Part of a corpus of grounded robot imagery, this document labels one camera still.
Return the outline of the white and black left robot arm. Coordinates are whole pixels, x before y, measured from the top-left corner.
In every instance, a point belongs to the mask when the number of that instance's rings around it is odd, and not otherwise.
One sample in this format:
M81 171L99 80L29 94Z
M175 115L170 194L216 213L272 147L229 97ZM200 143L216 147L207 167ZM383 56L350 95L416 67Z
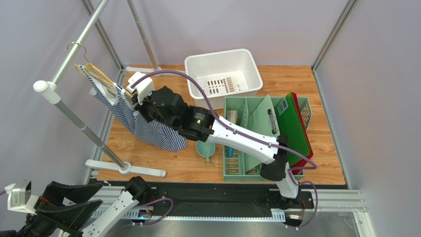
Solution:
M1 231L2 237L49 237L57 229L71 237L103 237L138 204L144 204L151 186L140 176L133 177L121 190L119 197L93 223L87 224L103 204L92 197L103 184L65 185L55 181L48 184L40 196L31 194L31 182L20 187L6 187L7 208L26 213L25 225L18 231Z

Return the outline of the blue white striped tank top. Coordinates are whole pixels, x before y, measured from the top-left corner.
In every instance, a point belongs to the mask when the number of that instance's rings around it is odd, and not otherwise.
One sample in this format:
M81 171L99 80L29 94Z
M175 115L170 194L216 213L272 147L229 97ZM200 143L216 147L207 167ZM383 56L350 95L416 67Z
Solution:
M130 93L103 73L95 74L94 66L75 64L74 67L92 85L90 94L102 102L138 140L172 152L181 151L187 146L186 139L173 129L156 120L147 121L129 102Z

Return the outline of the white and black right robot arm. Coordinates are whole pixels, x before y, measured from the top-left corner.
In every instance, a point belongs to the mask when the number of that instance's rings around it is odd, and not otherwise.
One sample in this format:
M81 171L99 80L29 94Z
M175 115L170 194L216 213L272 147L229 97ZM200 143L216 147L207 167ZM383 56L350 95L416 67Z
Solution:
M155 120L191 141L211 142L252 155L262 163L261 176L275 182L284 198L297 198L298 182L289 172L286 153L292 152L281 137L258 134L240 127L214 111L189 106L183 98L164 86L132 86L139 109L148 120Z

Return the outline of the yellow velvet hanger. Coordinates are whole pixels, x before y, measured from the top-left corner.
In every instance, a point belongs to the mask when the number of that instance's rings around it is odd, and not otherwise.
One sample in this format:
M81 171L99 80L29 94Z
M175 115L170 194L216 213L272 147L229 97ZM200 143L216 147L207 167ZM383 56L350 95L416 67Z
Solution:
M112 81L105 73L93 65L86 57L86 47L78 42L71 42L67 44L66 51L69 50L70 45L78 45L84 49L84 59L87 61L85 65L74 64L74 68L89 82L93 83L93 95L102 95L108 103L115 105L118 102L118 96L122 96L124 99L129 99L132 97L130 92L125 91L118 92L117 84Z

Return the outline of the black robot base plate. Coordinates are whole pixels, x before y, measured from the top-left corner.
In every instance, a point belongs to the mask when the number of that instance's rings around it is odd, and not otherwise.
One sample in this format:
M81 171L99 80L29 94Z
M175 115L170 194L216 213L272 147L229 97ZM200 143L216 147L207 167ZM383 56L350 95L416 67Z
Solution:
M302 191L297 200L281 197L274 184L247 183L165 183L149 182L152 190L144 202L162 197L173 200L160 201L154 214L167 211L170 217L270 217L272 209L301 211L314 209L310 191Z

